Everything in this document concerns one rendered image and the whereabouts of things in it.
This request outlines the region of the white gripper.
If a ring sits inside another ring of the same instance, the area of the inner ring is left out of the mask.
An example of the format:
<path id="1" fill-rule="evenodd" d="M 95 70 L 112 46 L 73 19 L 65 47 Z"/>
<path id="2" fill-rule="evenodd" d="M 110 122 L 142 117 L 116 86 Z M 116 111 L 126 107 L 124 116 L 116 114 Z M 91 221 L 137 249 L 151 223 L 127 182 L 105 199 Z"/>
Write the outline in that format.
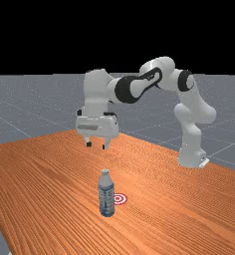
<path id="1" fill-rule="evenodd" d="M 105 137 L 103 149 L 109 149 L 111 138 L 118 136 L 118 118 L 115 113 L 104 113 L 99 117 L 87 117 L 77 110 L 76 130 L 84 136 L 86 147 L 91 147 L 90 136 Z"/>

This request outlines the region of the clear plastic bottle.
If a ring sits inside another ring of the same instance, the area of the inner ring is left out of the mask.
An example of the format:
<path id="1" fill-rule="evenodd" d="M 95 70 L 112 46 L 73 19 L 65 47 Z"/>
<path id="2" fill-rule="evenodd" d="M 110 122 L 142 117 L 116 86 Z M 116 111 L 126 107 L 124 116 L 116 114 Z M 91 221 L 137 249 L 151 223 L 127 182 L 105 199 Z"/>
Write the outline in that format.
<path id="1" fill-rule="evenodd" d="M 107 169 L 102 170 L 98 191 L 101 215 L 112 217 L 115 214 L 115 186 Z"/>

